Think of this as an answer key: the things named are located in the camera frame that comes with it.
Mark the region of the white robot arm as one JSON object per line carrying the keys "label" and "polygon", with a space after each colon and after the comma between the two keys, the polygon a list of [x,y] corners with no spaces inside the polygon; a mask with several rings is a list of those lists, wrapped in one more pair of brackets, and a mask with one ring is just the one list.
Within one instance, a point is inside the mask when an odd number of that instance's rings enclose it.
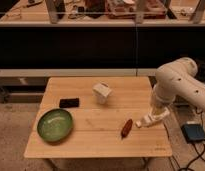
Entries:
{"label": "white robot arm", "polygon": [[162,108],[180,96],[205,112],[205,84],[195,79],[198,71],[196,62],[188,57],[177,59],[160,66],[156,72],[151,106]]}

